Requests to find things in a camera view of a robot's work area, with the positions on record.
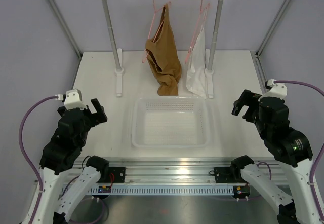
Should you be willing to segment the tan tank top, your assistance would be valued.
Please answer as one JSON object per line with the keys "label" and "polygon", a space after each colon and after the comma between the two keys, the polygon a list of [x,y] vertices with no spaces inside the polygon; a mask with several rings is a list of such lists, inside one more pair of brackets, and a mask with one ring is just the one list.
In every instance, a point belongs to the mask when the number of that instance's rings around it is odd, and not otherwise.
{"label": "tan tank top", "polygon": [[145,50],[152,74],[159,83],[158,95],[179,95],[178,83],[182,76],[182,65],[170,24],[168,4],[162,8],[159,27],[155,35],[146,41]]}

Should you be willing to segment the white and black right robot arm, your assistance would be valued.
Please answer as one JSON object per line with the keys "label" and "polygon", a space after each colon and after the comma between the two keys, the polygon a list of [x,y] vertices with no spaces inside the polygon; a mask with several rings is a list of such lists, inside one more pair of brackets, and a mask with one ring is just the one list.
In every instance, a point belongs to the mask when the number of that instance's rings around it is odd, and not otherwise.
{"label": "white and black right robot arm", "polygon": [[237,116],[244,106],[248,109],[243,119],[256,126],[266,148],[279,162],[291,194],[282,192],[248,156],[231,161],[230,177],[251,184],[275,211],[278,223],[323,223],[323,200],[316,192],[311,146],[303,133],[290,127],[285,101],[244,90],[234,102],[232,114]]}

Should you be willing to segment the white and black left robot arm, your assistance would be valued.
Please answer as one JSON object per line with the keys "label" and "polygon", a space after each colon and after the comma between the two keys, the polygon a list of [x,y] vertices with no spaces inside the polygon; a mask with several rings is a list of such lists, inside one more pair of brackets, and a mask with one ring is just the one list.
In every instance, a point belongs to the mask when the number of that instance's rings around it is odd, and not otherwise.
{"label": "white and black left robot arm", "polygon": [[[61,118],[50,142],[43,148],[39,167],[36,167],[24,148],[23,128],[30,113],[52,99],[64,103],[57,110]],[[91,99],[91,104],[96,110],[95,113],[83,104],[79,96],[72,100],[70,95],[59,94],[40,100],[24,115],[18,133],[19,147],[37,177],[38,188],[34,192],[23,223],[68,223],[71,214],[90,187],[109,178],[109,162],[92,156],[77,182],[65,194],[60,194],[66,177],[86,144],[88,132],[91,128],[108,121],[104,107],[98,99]]]}

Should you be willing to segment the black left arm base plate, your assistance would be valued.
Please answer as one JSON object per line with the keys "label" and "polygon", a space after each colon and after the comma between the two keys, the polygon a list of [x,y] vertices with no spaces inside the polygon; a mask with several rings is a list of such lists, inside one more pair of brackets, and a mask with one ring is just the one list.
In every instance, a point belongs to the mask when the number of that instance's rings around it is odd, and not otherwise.
{"label": "black left arm base plate", "polygon": [[108,180],[110,183],[124,183],[126,176],[126,167],[109,167]]}

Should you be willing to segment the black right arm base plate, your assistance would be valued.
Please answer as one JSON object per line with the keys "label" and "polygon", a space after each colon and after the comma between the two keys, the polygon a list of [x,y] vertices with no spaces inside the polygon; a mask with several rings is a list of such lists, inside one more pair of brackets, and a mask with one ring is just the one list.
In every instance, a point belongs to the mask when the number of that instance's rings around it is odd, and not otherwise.
{"label": "black right arm base plate", "polygon": [[232,181],[230,167],[214,167],[213,171],[216,183],[230,183]]}

